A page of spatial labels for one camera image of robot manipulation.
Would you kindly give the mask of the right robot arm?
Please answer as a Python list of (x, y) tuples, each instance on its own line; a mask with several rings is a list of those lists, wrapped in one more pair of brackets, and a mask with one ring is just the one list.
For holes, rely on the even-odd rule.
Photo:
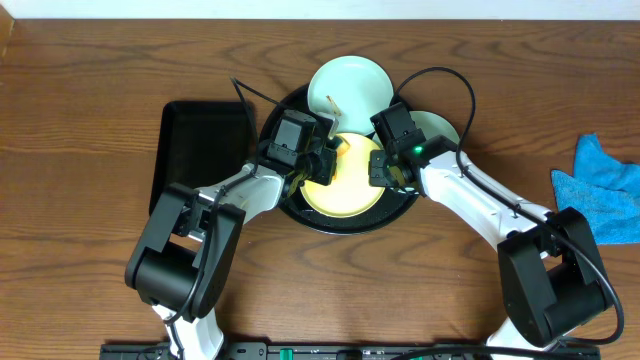
[(410, 188), (459, 216), (497, 252), (507, 318), (487, 344), (542, 352), (559, 342), (604, 345), (624, 328), (586, 217), (528, 202), (481, 171), (443, 135), (405, 135), (369, 156), (377, 187)]

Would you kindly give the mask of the yellow plate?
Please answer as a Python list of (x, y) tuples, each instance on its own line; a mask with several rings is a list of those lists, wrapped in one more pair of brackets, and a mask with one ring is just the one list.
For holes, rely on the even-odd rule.
[(327, 186), (306, 181), (301, 193), (306, 202), (319, 213), (348, 218), (364, 213), (382, 196), (383, 187), (369, 184), (370, 154), (381, 147), (368, 137), (341, 133), (336, 170)]

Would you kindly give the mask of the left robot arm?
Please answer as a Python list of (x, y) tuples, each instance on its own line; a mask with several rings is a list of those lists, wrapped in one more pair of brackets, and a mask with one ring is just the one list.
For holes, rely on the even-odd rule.
[(161, 317), (172, 359), (215, 359), (224, 343), (214, 306), (242, 227), (304, 181), (330, 183), (346, 140), (300, 149), (264, 141), (235, 175), (208, 187), (168, 186), (126, 265), (125, 283)]

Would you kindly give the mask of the green yellow sponge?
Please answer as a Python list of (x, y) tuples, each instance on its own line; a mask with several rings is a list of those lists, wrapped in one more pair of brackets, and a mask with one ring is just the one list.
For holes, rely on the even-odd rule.
[(328, 140), (326, 146), (334, 150), (337, 157), (343, 156), (351, 147), (350, 143), (339, 135)]

